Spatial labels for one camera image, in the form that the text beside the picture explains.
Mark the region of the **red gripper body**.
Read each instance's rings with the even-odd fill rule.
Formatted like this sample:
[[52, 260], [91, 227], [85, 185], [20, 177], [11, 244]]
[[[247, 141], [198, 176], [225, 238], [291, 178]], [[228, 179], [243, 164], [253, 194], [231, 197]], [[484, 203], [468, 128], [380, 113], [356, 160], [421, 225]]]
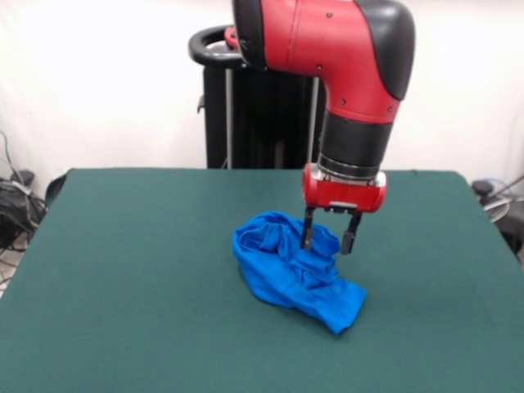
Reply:
[[386, 199], [387, 177], [382, 171], [372, 180], [344, 180], [324, 173], [317, 164], [307, 164], [302, 173], [305, 206], [316, 209], [346, 209], [374, 213]]

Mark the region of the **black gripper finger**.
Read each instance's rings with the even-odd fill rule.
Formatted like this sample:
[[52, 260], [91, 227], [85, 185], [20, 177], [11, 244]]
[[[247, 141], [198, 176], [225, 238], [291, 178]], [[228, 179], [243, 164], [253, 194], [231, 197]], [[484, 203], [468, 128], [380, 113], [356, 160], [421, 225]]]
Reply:
[[305, 208], [305, 217], [300, 240], [300, 247], [304, 250], [309, 250], [313, 244], [315, 210], [315, 207], [307, 206]]
[[362, 215], [360, 213], [354, 213], [351, 215], [349, 225], [341, 238], [342, 255], [348, 255], [352, 252], [361, 219]]

